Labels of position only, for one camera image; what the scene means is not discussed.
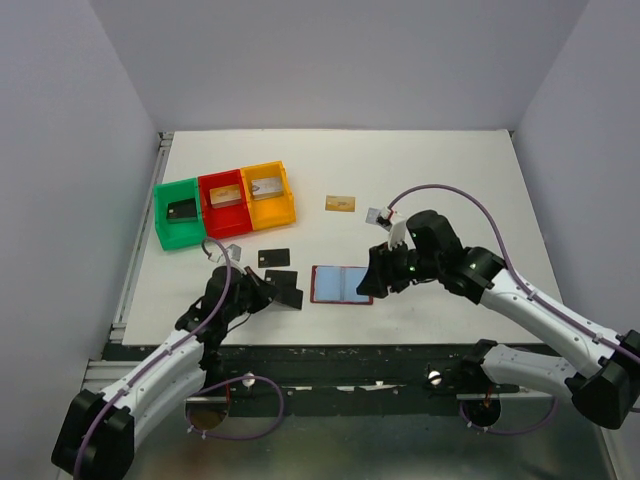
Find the dark grey card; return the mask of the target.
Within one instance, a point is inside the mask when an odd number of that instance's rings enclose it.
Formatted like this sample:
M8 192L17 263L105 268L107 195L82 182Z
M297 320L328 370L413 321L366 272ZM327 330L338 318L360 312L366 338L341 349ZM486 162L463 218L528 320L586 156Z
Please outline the dark grey card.
M267 269L265 271L265 281L279 289L297 288L297 271Z

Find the black VIP card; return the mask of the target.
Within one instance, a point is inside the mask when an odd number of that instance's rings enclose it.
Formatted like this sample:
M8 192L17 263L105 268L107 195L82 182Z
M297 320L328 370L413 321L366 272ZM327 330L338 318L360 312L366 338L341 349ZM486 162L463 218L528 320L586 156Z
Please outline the black VIP card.
M288 248L264 249L258 251L259 268L288 267L291 264Z

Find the red leather card holder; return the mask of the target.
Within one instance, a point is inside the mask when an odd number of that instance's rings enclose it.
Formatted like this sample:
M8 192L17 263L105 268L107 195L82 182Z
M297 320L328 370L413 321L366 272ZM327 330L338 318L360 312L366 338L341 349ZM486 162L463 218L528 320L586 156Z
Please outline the red leather card holder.
M357 293L365 267L314 265L311 273L310 301L331 305L371 305L371 296Z

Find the silver VIP card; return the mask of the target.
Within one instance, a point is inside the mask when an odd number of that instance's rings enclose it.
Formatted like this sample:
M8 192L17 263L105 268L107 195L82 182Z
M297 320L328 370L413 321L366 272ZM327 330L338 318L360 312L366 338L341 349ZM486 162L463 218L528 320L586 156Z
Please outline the silver VIP card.
M369 208L365 218L365 222L371 225L378 225L381 215L381 210L376 208Z

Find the gold VIP card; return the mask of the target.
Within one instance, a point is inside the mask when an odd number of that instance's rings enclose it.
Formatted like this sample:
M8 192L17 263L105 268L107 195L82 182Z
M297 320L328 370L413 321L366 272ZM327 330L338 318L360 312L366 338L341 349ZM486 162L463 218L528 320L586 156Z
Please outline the gold VIP card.
M356 209L356 198L353 196L327 195L325 209L336 212L354 212Z

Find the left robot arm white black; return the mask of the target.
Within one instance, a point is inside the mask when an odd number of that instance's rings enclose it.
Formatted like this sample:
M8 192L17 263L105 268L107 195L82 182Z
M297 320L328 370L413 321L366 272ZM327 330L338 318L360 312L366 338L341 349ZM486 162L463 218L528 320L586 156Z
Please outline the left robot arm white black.
M124 478L140 444L181 401L220 387L218 349L230 323L260 312L277 295L249 267L215 268L204 294L148 357L102 390L73 398L52 463L75 479Z

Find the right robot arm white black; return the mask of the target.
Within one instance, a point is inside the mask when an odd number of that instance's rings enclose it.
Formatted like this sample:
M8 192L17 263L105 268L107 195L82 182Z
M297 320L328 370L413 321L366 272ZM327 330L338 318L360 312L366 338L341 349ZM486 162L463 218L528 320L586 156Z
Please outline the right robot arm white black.
M433 210L404 218L385 208L375 222L388 238L370 248L358 294L383 299L436 281L515 322L554 352L548 356L480 340L461 362L459 377L467 389L525 387L570 401L600 427L623 425L639 398L637 331L621 335L576 314L523 280L504 257L463 246L448 219Z

